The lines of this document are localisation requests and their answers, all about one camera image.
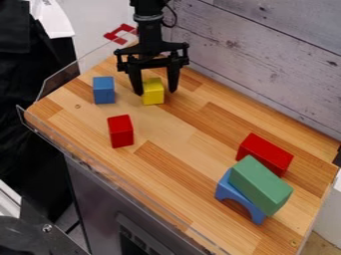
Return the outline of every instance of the white wooden wall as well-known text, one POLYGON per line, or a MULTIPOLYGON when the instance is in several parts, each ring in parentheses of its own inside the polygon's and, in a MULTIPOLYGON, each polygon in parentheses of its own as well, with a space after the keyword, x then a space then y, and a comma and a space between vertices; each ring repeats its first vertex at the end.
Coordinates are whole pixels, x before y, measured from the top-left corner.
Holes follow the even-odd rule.
POLYGON ((341 140, 340 0, 174 0, 191 66, 341 140))

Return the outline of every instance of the wooden tabletop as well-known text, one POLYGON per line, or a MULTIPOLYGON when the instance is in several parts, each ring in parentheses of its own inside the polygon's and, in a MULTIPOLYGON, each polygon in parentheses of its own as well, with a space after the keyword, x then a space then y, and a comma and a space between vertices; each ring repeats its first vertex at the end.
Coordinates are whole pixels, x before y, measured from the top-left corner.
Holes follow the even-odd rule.
MULTIPOLYGON (((28 113, 40 123, 29 114, 26 120, 72 153, 83 150, 91 159, 78 156, 106 179, 131 183, 181 221, 127 186, 131 195, 208 250, 220 254, 195 231, 231 254, 296 253, 337 172, 331 161, 339 142, 190 69, 164 105, 143 106, 115 65, 111 57, 31 106, 28 113), (115 77, 115 104, 94 104, 96 76, 115 77), (112 149, 107 117, 124 114, 132 118, 136 143, 112 149), (284 177, 294 192, 261 226, 232 201, 214 199, 251 132, 294 154, 284 177)), ((167 83, 162 69, 144 72, 145 79, 158 76, 167 83)))

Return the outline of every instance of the blue arch block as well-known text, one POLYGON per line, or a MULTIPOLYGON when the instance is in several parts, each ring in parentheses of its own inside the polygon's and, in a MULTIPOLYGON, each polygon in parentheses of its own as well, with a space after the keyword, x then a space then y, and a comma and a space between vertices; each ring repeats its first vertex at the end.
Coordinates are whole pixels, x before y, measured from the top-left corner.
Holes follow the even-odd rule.
POLYGON ((259 210, 251 201, 249 201, 244 195, 242 195, 237 189, 228 183, 231 170, 229 169, 219 184, 216 187, 215 198, 219 201, 223 199, 232 199, 243 205, 251 214, 251 218, 254 224, 260 225, 263 223, 266 215, 259 210))

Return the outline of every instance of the black cable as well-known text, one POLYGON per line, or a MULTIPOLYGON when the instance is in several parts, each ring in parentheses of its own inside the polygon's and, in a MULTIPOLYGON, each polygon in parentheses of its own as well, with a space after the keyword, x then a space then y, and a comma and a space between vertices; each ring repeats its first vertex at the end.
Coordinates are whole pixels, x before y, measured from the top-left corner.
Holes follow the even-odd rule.
POLYGON ((177 13, 176 13, 175 10, 168 4, 168 1, 165 0, 164 2, 165 2, 166 7, 170 9, 172 15, 174 16, 174 21, 173 21, 173 23, 172 23, 171 25, 169 25, 169 24, 165 23, 165 21, 163 21, 163 25, 164 25, 165 27, 167 27, 167 28, 173 28, 173 27, 176 26, 176 24, 177 24, 177 13))

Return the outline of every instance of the red rectangular block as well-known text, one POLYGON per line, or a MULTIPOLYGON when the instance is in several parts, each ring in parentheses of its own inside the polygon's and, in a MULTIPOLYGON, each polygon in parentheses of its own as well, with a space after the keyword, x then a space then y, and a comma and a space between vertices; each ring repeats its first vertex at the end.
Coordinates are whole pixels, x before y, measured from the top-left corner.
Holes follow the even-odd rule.
POLYGON ((108 118, 112 147, 123 147, 134 144, 134 131, 128 115, 108 118))
POLYGON ((252 155, 279 177, 284 175, 293 158, 289 152, 254 133, 241 143, 236 160, 240 161, 247 155, 252 155))

